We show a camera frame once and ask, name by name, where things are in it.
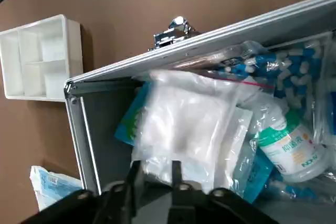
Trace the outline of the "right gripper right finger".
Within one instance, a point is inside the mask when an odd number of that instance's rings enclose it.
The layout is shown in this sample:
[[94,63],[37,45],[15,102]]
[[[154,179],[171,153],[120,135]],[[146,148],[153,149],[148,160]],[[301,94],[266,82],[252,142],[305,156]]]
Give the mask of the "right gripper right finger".
[[208,194],[182,180],[180,161],[172,162],[172,203],[167,223],[275,223],[226,188]]

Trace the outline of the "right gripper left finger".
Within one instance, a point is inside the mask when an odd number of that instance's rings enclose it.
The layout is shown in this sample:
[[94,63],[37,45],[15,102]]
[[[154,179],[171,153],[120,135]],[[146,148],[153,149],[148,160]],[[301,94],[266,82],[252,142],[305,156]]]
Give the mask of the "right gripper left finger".
[[142,176],[140,161],[134,161],[124,182],[94,195],[78,190],[22,223],[131,223],[135,215],[134,187]]

